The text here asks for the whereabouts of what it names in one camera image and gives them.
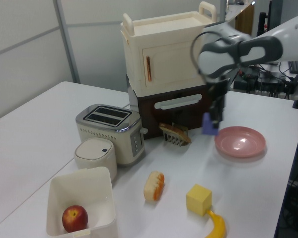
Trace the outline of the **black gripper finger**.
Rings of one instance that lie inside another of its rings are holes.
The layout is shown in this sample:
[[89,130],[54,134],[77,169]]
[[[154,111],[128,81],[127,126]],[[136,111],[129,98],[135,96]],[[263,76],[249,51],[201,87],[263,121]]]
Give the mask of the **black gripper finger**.
[[223,121],[224,108],[225,108],[225,99],[219,99],[218,101],[219,122]]
[[218,111],[218,104],[216,101],[213,101],[210,106],[210,119],[211,119],[213,128],[218,129],[218,127],[219,127],[219,111]]

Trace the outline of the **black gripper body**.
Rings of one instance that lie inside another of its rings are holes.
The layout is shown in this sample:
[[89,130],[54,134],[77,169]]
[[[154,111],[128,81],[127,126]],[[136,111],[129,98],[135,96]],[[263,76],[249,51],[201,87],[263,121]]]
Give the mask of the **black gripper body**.
[[225,95],[228,92],[229,78],[221,76],[218,81],[207,82],[208,94],[218,107],[224,107]]

